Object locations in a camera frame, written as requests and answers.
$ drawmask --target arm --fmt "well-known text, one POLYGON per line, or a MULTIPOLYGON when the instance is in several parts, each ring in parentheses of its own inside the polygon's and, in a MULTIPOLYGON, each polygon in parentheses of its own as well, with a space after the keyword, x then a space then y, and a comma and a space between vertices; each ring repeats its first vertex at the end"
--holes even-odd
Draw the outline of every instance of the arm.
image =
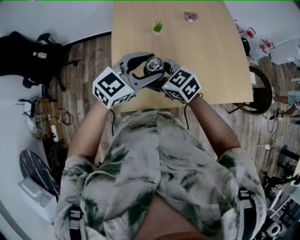
POLYGON ((97 154, 100 139, 109 110, 97 101, 76 131, 69 146, 67 157, 80 154, 91 162, 97 154))
POLYGON ((240 148, 239 140, 233 130, 207 102, 197 97, 188 105, 218 157, 226 150, 240 148))

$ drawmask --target round black tabletop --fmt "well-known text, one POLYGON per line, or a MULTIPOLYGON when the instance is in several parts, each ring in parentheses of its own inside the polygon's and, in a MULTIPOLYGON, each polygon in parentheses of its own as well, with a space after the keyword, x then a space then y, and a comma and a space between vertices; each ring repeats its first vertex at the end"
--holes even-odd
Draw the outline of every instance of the round black tabletop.
POLYGON ((20 153, 20 168, 24 178, 30 177, 58 200, 60 187, 38 155, 30 150, 23 150, 20 153))

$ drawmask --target shirt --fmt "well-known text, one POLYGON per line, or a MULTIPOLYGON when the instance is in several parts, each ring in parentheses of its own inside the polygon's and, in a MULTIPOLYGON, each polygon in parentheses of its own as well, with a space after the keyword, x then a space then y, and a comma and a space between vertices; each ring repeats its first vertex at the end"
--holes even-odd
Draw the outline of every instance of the shirt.
POLYGON ((235 240, 239 188, 256 197, 257 233, 266 200, 248 153, 231 149, 216 161, 170 113, 140 111, 121 122, 99 168, 79 155, 67 159, 54 228, 59 240, 69 239, 68 215, 77 204, 89 240, 133 239, 159 194, 202 234, 235 240))

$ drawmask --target wooden floor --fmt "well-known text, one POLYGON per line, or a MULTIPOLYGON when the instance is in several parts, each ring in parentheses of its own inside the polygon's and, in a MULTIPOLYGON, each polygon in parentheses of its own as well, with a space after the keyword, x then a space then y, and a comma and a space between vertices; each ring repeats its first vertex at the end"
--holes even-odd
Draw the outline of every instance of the wooden floor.
MULTIPOLYGON (((75 58, 80 60, 77 67, 70 65, 64 67, 62 70, 62 81, 67 90, 61 92, 55 80, 51 82, 49 89, 50 96, 58 100, 61 107, 67 109, 74 117, 74 123, 71 126, 63 126, 64 140, 67 145, 70 143, 84 116, 96 101, 96 98, 92 95, 92 82, 107 66, 111 66, 111 36, 100 37, 72 46, 67 53, 67 60, 75 58)), ((290 90, 299 90, 297 84, 290 81, 291 78, 300 77, 300 71, 294 68, 292 64, 278 66, 271 63, 269 58, 264 58, 260 61, 258 67, 266 74, 278 95, 287 95, 287 92, 290 90)), ((227 111, 234 108, 232 104, 214 105, 212 107, 232 127, 242 147, 247 149, 255 145, 270 143, 271 134, 267 130, 267 119, 279 107, 286 109, 287 106, 275 103, 265 115, 261 116, 249 115, 240 110, 229 115, 227 111)), ((186 125, 183 108, 173 108, 168 109, 168 111, 186 125)), ((121 119, 128 114, 119 114, 116 117, 114 127, 116 128, 121 119)), ((187 110, 187 118, 190 132, 204 145, 211 155, 214 155, 204 132, 189 109, 187 110)), ((112 141, 112 120, 113 116, 111 114, 99 146, 97 161, 103 159, 112 141)), ((290 118, 284 118, 279 122, 275 138, 280 140, 280 142, 270 150, 266 150, 265 147, 257 147, 249 150, 249 154, 252 156, 261 178, 263 171, 267 171, 269 176, 280 176, 282 174, 282 171, 276 166, 276 161, 283 145, 287 144, 290 151, 300 154, 300 130, 296 127, 290 128, 290 121, 290 118), (290 131, 285 134, 284 138, 279 137, 288 130, 290 131)))

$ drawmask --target person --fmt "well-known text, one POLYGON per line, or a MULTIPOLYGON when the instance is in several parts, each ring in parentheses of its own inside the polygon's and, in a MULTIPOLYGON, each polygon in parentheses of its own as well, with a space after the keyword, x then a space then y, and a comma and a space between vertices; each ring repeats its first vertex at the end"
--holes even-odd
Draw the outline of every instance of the person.
POLYGON ((201 97, 188 105, 217 161, 177 118, 148 109, 123 119, 96 168, 109 110, 93 105, 69 146, 54 221, 59 240, 254 238, 266 217, 254 162, 201 97))
POLYGON ((273 99, 276 102, 280 102, 290 106, 290 108, 286 111, 283 111, 281 108, 277 110, 277 116, 281 118, 292 116, 296 110, 300 110, 300 91, 289 91, 288 96, 275 95, 273 99))

